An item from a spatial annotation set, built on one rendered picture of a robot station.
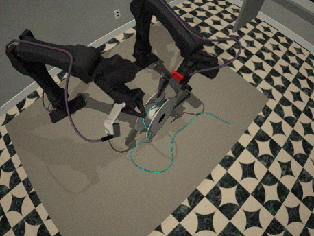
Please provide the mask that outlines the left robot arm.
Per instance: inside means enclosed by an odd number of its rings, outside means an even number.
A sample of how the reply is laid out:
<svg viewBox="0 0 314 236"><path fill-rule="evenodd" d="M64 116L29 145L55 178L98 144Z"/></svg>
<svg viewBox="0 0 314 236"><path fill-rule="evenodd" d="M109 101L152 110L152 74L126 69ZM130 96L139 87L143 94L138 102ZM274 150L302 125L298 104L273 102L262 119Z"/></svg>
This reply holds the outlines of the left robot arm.
<svg viewBox="0 0 314 236"><path fill-rule="evenodd" d="M136 42L132 56L136 58L133 64L137 73L158 60L158 57L152 53L152 46L149 43L153 15L165 26L176 42L180 55L185 58L182 63L186 65L186 69L200 71L219 66L218 58L203 51L204 41L190 34L185 26L196 36L202 37L202 35L195 27L186 23L165 0L133 0L130 3L130 11L136 21Z"/></svg>

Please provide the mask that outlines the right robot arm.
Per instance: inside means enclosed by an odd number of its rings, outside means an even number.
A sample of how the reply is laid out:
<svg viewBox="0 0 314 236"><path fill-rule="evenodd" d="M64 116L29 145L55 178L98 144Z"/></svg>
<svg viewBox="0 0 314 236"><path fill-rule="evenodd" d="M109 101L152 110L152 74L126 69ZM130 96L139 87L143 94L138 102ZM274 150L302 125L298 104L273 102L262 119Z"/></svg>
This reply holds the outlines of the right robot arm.
<svg viewBox="0 0 314 236"><path fill-rule="evenodd" d="M71 76L78 77L86 84L93 81L105 93L117 90L116 86L131 82L136 77L134 64L119 54L104 58L101 52L92 46L46 43L36 40L28 29L19 39L22 41L17 46L11 44L5 52L12 66L23 75L33 78L46 93L55 108L49 113L52 123L65 118L68 113L65 89L55 83L45 64L62 69L66 73L69 67L72 67ZM64 49L71 53L72 59Z"/></svg>

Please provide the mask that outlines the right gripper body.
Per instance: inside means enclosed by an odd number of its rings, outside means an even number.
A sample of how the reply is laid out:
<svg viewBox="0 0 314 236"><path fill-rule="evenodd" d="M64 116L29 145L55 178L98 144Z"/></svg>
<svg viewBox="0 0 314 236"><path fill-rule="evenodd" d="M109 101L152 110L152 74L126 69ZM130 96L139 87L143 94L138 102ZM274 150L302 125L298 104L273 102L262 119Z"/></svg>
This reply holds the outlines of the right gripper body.
<svg viewBox="0 0 314 236"><path fill-rule="evenodd" d="M130 112L136 104L137 99L142 99L145 95L140 88L129 89L125 84L116 86L117 90L106 93L114 101L112 111L108 118L104 120L105 133L114 134L113 123L120 112Z"/></svg>

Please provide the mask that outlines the grey cable reel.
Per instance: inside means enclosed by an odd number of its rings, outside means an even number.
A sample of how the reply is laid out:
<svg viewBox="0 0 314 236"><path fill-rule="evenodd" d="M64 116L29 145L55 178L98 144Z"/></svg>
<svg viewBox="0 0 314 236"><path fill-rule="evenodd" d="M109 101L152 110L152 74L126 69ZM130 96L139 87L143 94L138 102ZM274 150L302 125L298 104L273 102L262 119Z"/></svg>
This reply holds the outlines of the grey cable reel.
<svg viewBox="0 0 314 236"><path fill-rule="evenodd" d="M176 102L175 97L170 97L164 104L165 100L165 91L162 92L159 98L156 98L157 96L156 92L152 97L147 101L147 103L144 105L145 112L149 111L144 118L144 122L146 127L149 125L148 131L150 138L153 137L163 126L163 124L168 119L169 115L171 114L171 111L173 110L173 107ZM163 105L160 105L163 104ZM160 106L158 106L160 105ZM158 107L156 107L158 106ZM141 131L145 129L145 125L143 123L143 118L138 117L136 120L136 130ZM146 133L146 137L149 139L148 134Z"/></svg>

